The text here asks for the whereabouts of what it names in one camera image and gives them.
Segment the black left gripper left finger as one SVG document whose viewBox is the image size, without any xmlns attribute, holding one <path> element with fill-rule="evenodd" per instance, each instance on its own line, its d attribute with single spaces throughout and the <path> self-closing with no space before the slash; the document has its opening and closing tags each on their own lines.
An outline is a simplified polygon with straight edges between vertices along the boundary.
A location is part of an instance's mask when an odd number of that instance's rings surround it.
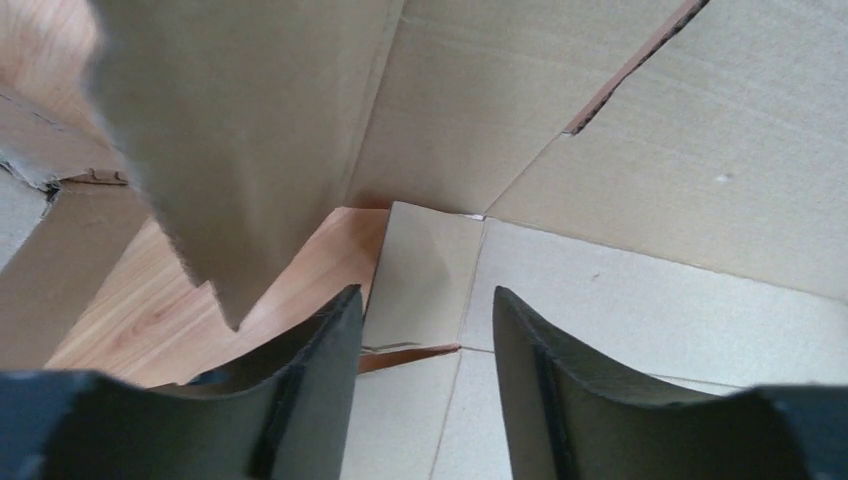
<svg viewBox="0 0 848 480">
<path fill-rule="evenodd" d="M 192 381 L 1 375 L 5 479 L 337 479 L 363 332 L 357 285 Z"/>
</svg>

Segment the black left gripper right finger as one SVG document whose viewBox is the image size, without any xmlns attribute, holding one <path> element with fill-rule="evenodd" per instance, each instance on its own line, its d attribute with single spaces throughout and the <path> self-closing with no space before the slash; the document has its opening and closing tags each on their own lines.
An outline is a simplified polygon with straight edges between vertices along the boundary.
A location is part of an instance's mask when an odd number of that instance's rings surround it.
<svg viewBox="0 0 848 480">
<path fill-rule="evenodd" d="M 847 390 L 758 385 L 727 396 L 628 367 L 493 294 L 493 342 L 516 479 L 843 479 Z"/>
</svg>

